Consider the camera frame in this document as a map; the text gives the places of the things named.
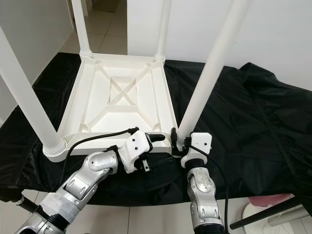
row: black plastic sheet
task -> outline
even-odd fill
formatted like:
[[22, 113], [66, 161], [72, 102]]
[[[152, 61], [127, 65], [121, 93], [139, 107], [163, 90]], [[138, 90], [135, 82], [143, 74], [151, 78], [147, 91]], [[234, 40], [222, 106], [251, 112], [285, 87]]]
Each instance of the black plastic sheet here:
[[[80, 65], [78, 55], [59, 53], [34, 85], [57, 129]], [[165, 73], [178, 124], [183, 118], [203, 63], [167, 60]], [[279, 82], [273, 73], [246, 64], [224, 67], [195, 131], [213, 135], [211, 156], [229, 181], [230, 198], [293, 193], [310, 211], [312, 194], [312, 92]], [[85, 156], [71, 156], [65, 177]], [[179, 159], [150, 154], [152, 171], [109, 176], [91, 204], [143, 206], [188, 201], [186, 173]], [[55, 191], [63, 162], [52, 163], [19, 108], [0, 129], [0, 199], [21, 189]], [[225, 197], [217, 168], [208, 163]]]

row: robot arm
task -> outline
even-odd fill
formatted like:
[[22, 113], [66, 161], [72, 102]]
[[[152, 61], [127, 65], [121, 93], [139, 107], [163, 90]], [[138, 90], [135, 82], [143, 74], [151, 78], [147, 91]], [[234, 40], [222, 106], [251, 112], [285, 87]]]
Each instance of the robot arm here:
[[49, 193], [16, 234], [64, 234], [78, 213], [98, 188], [98, 184], [119, 169], [136, 170], [134, 162], [152, 150], [152, 142], [164, 140], [163, 135], [136, 131], [118, 149], [90, 154], [82, 167], [73, 173], [55, 193]]
[[[148, 171], [144, 154], [152, 150], [152, 142], [164, 140], [163, 135], [136, 131], [119, 149], [112, 146], [105, 152], [90, 154], [82, 167], [73, 173], [55, 193], [49, 193], [16, 234], [64, 234], [78, 213], [84, 208], [108, 175], [125, 170], [136, 170], [134, 163], [142, 159]], [[215, 200], [215, 184], [205, 167], [207, 158], [190, 146], [208, 154], [211, 135], [193, 133], [186, 139], [187, 154], [181, 166], [187, 170], [188, 194], [191, 199], [191, 217], [195, 234], [225, 234], [224, 225]]]
[[215, 199], [215, 183], [205, 167], [207, 157], [197, 149], [209, 154], [212, 136], [209, 133], [192, 133], [185, 140], [188, 153], [181, 159], [187, 170], [187, 192], [191, 200], [191, 217], [195, 234], [225, 234], [225, 228]]

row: black pole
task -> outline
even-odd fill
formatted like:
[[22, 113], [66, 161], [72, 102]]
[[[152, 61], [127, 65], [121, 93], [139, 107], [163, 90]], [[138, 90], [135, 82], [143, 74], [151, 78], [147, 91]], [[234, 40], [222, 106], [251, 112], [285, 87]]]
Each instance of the black pole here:
[[279, 204], [277, 204], [275, 206], [267, 208], [266, 210], [263, 210], [263, 211], [261, 211], [259, 213], [256, 213], [256, 214], [254, 214], [252, 216], [244, 218], [244, 219], [242, 219], [240, 221], [237, 221], [235, 223], [232, 223], [230, 225], [230, 228], [232, 230], [237, 229], [237, 228], [241, 228], [241, 227], [243, 227], [243, 226], [245, 226], [247, 224], [250, 224], [250, 223], [253, 223], [253, 222], [257, 222], [257, 221], [259, 221], [261, 219], [267, 218], [267, 217], [269, 217], [271, 215], [275, 215], [277, 213], [280, 213], [282, 211], [288, 210], [288, 209], [290, 209], [292, 207], [295, 207], [295, 206], [298, 206], [300, 204], [301, 204], [301, 202], [299, 201], [298, 198], [296, 198], [296, 197], [290, 198], [290, 199], [288, 199], [286, 201], [283, 201], [283, 202], [281, 202], [281, 203], [279, 203]]
[[35, 212], [37, 205], [34, 202], [32, 202], [31, 200], [29, 200], [28, 198], [26, 198], [26, 197], [23, 197], [23, 198], [24, 198], [24, 201], [21, 204], [19, 204], [18, 206], [24, 208], [25, 210], [27, 210], [31, 213]]

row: floor tile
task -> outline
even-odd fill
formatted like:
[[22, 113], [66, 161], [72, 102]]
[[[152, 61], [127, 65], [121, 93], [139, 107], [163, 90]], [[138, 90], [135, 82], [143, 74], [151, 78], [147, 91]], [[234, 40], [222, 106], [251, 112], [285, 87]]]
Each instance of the floor tile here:
[[[104, 37], [105, 35], [102, 34], [88, 33], [89, 45], [92, 52], [97, 53], [99, 51]], [[79, 54], [80, 46], [78, 41], [78, 35], [76, 32], [73, 32], [69, 36], [69, 38], [59, 51], [65, 53]]]
[[163, 234], [194, 233], [190, 202], [163, 206], [162, 223]]
[[109, 12], [92, 11], [84, 19], [88, 33], [106, 34], [114, 14]]
[[48, 193], [46, 193], [46, 192], [39, 192], [39, 194], [38, 194], [38, 196], [37, 196], [37, 198], [36, 198], [35, 203], [36, 203], [37, 205], [39, 205], [40, 202], [42, 202], [42, 200], [43, 200], [47, 195], [48, 195]]
[[[24, 190], [25, 197], [35, 201], [38, 191]], [[0, 234], [13, 234], [28, 219], [29, 212], [13, 202], [0, 201]]]
[[[225, 200], [218, 200], [217, 201], [219, 210], [221, 212], [221, 216], [224, 219], [224, 207], [225, 207]], [[242, 213], [246, 205], [248, 204], [248, 199], [243, 198], [234, 198], [229, 199], [229, 207], [228, 207], [228, 227], [229, 232], [231, 234], [244, 234], [243, 228], [238, 228], [235, 230], [230, 229], [230, 224], [236, 221], [241, 220]]]
[[289, 224], [292, 227], [294, 234], [307, 234], [307, 231], [304, 228], [301, 219], [291, 221], [289, 222]]
[[127, 18], [126, 17], [114, 17], [107, 30], [107, 35], [112, 36], [127, 36]]
[[131, 207], [128, 234], [162, 234], [163, 206]]
[[307, 231], [307, 234], [312, 234], [312, 217], [304, 217], [301, 219], [301, 221], [305, 230]]
[[128, 54], [127, 49], [127, 38], [106, 35], [99, 49], [99, 53], [102, 54], [115, 54], [115, 55], [126, 55]]
[[26, 197], [26, 198], [28, 198], [29, 200], [31, 200], [31, 201], [33, 201], [33, 202], [35, 202], [35, 200], [36, 200], [36, 197], [38, 196], [38, 191], [36, 191], [36, 190], [28, 190], [28, 189], [25, 189], [23, 192], [22, 192], [22, 194]]
[[129, 207], [86, 205], [66, 234], [127, 234]]

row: black cable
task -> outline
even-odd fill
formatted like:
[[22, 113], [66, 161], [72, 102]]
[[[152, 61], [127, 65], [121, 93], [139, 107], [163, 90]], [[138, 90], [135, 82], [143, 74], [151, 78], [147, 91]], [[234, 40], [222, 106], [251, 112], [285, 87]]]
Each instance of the black cable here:
[[67, 155], [66, 155], [66, 158], [65, 158], [65, 162], [64, 162], [64, 166], [63, 166], [62, 175], [61, 175], [59, 183], [58, 183], [58, 187], [60, 187], [62, 185], [62, 181], [64, 180], [64, 174], [65, 174], [65, 168], [66, 168], [67, 159], [68, 159], [69, 155], [72, 153], [73, 149], [76, 146], [78, 146], [79, 144], [85, 143], [87, 141], [90, 141], [90, 140], [96, 140], [96, 139], [101, 139], [101, 138], [105, 138], [105, 137], [114, 137], [114, 136], [118, 136], [118, 135], [125, 134], [125, 133], [133, 134], [137, 130], [138, 130], [138, 128], [129, 128], [129, 129], [121, 131], [121, 132], [104, 134], [104, 135], [99, 135], [99, 136], [93, 136], [93, 137], [89, 137], [89, 138], [77, 141], [75, 144], [72, 145], [72, 147], [70, 147], [70, 149], [67, 152]]
[[190, 145], [190, 148], [192, 148], [193, 150], [196, 150], [197, 152], [203, 154], [204, 156], [206, 156], [207, 158], [209, 158], [215, 165], [216, 167], [219, 169], [224, 183], [225, 183], [225, 208], [224, 208], [224, 228], [225, 228], [225, 233], [229, 234], [229, 228], [228, 228], [228, 206], [229, 206], [229, 191], [228, 191], [228, 182], [226, 180], [226, 177], [224, 175], [224, 172], [222, 170], [222, 168], [219, 166], [219, 164], [211, 157], [209, 156], [207, 153], [205, 153], [204, 151], [200, 150], [199, 148], [196, 148], [193, 145]]

